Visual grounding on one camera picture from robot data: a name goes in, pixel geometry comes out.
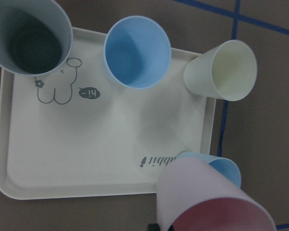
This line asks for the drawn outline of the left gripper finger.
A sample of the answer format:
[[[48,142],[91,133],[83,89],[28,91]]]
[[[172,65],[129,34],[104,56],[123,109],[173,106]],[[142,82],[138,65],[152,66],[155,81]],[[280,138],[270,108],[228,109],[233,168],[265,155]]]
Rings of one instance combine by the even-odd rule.
[[[159,224],[157,219],[152,219],[146,226],[147,231],[159,231]]]

